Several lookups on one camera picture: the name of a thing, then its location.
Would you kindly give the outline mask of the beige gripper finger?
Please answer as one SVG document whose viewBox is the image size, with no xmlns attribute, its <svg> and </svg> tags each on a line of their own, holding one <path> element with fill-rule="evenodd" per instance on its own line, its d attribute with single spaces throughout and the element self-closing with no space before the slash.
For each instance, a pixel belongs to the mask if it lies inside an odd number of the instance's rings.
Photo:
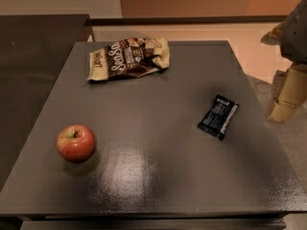
<svg viewBox="0 0 307 230">
<path fill-rule="evenodd" d="M 268 118 L 285 123 L 306 101 L 307 64 L 294 62 L 286 71 L 277 70 L 272 82 Z"/>
</svg>

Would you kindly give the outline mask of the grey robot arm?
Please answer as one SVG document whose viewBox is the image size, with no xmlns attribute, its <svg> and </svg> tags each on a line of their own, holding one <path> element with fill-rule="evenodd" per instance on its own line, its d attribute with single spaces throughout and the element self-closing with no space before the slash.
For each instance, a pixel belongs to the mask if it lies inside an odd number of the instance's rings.
<svg viewBox="0 0 307 230">
<path fill-rule="evenodd" d="M 307 0 L 301 0 L 261 42 L 278 45 L 281 56 L 292 62 L 286 71 L 275 72 L 267 112 L 269 120 L 285 123 L 307 101 Z"/>
</svg>

